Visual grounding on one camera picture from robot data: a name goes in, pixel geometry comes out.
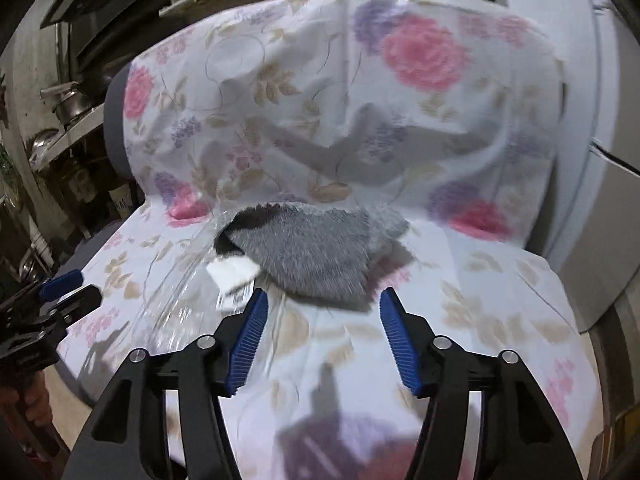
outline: floral fabric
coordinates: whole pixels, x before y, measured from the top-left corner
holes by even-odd
[[[468,0],[273,0],[168,38],[135,60],[125,97],[147,201],[84,270],[105,300],[73,325],[63,360],[97,396],[146,344],[140,309],[172,269],[188,272],[192,238],[225,210],[387,204],[411,229],[372,270],[368,310],[269,287],[247,386],[222,403],[242,476],[404,478],[426,405],[401,386],[383,336],[386,286],[469,351],[519,352],[578,449],[596,379],[558,277],[521,248],[552,165],[560,87],[535,24]],[[212,308],[206,290],[180,302]],[[479,406],[472,397],[461,480]],[[168,396],[181,460],[177,421]]]

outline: metal pot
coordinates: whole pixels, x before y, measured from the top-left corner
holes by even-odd
[[[70,90],[62,95],[60,102],[53,107],[53,111],[62,125],[67,128],[91,108],[92,102],[87,95],[79,90]]]

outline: purple flower print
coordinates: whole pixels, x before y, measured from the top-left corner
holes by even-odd
[[[539,136],[517,132],[509,138],[506,156],[510,164],[516,164],[521,156],[551,158],[552,147],[547,140],[540,139]]]
[[[427,202],[429,219],[437,224],[446,224],[479,195],[478,187],[473,184],[448,182],[431,193]]]
[[[159,171],[154,177],[154,183],[162,197],[162,203],[164,203],[165,206],[170,206],[174,202],[177,189],[180,187],[180,181],[171,173]]]
[[[180,119],[172,127],[171,138],[176,148],[184,146],[184,141],[193,137],[196,132],[202,129],[202,125],[195,117],[191,119]]]
[[[269,6],[265,9],[247,12],[246,10],[238,10],[236,12],[236,20],[239,22],[248,22],[249,25],[262,25],[266,22],[272,22],[284,16],[284,5],[277,4]]]
[[[392,0],[369,0],[353,14],[353,33],[370,56],[380,53],[380,42],[400,22],[405,10]]]
[[[405,141],[407,132],[404,126],[387,123],[379,124],[374,134],[364,139],[363,147],[372,161],[391,162],[394,158],[394,148]]]

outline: pink flower print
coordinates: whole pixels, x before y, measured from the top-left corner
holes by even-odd
[[[488,40],[491,37],[491,21],[488,17],[483,16],[482,14],[460,12],[458,22],[460,24],[460,32],[463,36],[481,38],[482,40]]]
[[[406,16],[383,39],[382,50],[400,82],[423,91],[447,91],[468,66],[465,49],[431,18]]]
[[[137,119],[145,112],[153,87],[153,78],[147,67],[131,67],[124,92],[124,116],[127,119]]]
[[[120,232],[116,232],[111,238],[109,238],[107,240],[107,243],[105,243],[102,248],[103,249],[113,249],[114,247],[119,246],[122,243],[122,235],[120,234]]]
[[[563,428],[568,428],[571,422],[569,412],[566,408],[566,398],[574,390],[574,371],[575,364],[571,359],[561,361],[556,359],[554,371],[555,377],[548,378],[545,387],[546,399],[556,412],[560,424]]]
[[[112,307],[107,313],[91,318],[86,328],[83,326],[84,324],[78,322],[78,332],[82,333],[87,345],[92,346],[100,335],[100,332],[107,330],[119,314],[120,312]]]
[[[519,16],[505,16],[496,24],[498,36],[515,48],[524,47],[524,33],[529,30],[529,24]]]
[[[156,63],[164,65],[167,61],[169,61],[169,45],[163,43],[156,48]]]
[[[505,241],[512,231],[505,215],[494,203],[475,200],[449,220],[449,227],[479,240]]]
[[[236,158],[236,168],[240,171],[248,170],[251,163],[249,162],[249,158],[246,156],[239,156]]]
[[[171,227],[184,227],[201,222],[209,212],[209,204],[199,200],[189,184],[182,184],[177,189],[173,205],[167,209]]]

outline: human hand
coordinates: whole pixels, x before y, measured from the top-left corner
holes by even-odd
[[[25,435],[22,427],[23,421],[14,408],[19,400],[19,394],[13,388],[0,387],[0,413],[4,416],[7,426],[18,440],[23,440]],[[49,404],[49,392],[44,380],[44,372],[37,372],[33,382],[24,392],[24,401],[27,403],[26,417],[36,426],[49,424],[53,419],[53,413]]]

